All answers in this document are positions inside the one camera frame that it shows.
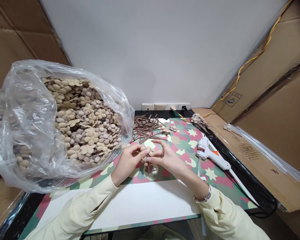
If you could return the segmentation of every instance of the bundle of stems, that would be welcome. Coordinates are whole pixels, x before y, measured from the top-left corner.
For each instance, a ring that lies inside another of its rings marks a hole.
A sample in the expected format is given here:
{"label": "bundle of stems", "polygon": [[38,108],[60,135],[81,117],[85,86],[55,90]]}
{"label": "bundle of stems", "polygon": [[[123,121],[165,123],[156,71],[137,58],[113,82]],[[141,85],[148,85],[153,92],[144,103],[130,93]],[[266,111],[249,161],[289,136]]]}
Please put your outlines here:
{"label": "bundle of stems", "polygon": [[153,118],[151,118],[151,115],[147,117],[147,114],[143,116],[135,116],[133,126],[133,138],[130,141],[130,143],[136,141],[137,139],[140,139],[139,144],[143,144],[148,139],[162,139],[167,141],[164,138],[156,136],[158,134],[161,134],[162,131],[153,134],[154,131],[162,130],[163,127],[166,127],[166,125],[159,121],[157,115]]}

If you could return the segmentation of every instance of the sleeve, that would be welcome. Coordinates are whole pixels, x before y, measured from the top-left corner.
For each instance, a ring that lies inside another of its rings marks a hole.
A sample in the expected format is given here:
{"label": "sleeve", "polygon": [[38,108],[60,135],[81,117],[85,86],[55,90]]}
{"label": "sleeve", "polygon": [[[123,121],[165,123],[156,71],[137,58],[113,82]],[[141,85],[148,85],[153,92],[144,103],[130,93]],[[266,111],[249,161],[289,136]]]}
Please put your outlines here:
{"label": "sleeve", "polygon": [[239,206],[211,186],[211,197],[198,203],[212,232],[225,240],[270,240]]}
{"label": "sleeve", "polygon": [[109,175],[91,190],[70,199],[58,216],[35,228],[26,239],[80,239],[117,190]]}

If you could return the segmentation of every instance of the white wall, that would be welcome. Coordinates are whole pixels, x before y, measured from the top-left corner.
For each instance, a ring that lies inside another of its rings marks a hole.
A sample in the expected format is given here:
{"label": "white wall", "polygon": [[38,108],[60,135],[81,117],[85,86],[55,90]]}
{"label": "white wall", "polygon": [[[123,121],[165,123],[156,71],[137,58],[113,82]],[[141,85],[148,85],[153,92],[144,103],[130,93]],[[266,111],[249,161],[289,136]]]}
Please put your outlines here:
{"label": "white wall", "polygon": [[211,107],[286,0],[41,0],[73,66],[130,104]]}

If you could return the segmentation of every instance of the woman's right hand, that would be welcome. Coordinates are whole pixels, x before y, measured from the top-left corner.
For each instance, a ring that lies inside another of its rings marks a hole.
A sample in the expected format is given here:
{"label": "woman's right hand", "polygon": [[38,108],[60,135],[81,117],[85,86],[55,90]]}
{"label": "woman's right hand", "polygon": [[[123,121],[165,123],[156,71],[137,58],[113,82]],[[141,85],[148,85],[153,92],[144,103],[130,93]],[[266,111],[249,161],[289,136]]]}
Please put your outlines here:
{"label": "woman's right hand", "polygon": [[148,162],[163,166],[178,179],[182,173],[189,170],[186,163],[163,140],[152,142],[161,144],[163,150],[154,151],[152,157],[147,157]]}
{"label": "woman's right hand", "polygon": [[152,140],[152,142],[161,144],[163,150],[154,151],[152,157],[147,157],[147,161],[163,166],[177,179],[181,180],[197,199],[203,200],[209,192],[209,185],[191,171],[187,164],[164,141]]}

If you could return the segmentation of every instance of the woman's left hand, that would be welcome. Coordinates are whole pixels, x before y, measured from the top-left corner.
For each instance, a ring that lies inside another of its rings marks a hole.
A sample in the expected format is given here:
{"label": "woman's left hand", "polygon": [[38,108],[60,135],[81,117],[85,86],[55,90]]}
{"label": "woman's left hand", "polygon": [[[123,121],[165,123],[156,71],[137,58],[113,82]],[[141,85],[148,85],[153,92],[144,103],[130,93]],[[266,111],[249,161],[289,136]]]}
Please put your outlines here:
{"label": "woman's left hand", "polygon": [[113,173],[111,173],[111,179],[115,186],[118,187],[133,172],[136,165],[149,154],[150,150],[148,149],[140,152],[142,147],[144,146],[133,145],[121,152],[118,164]]}

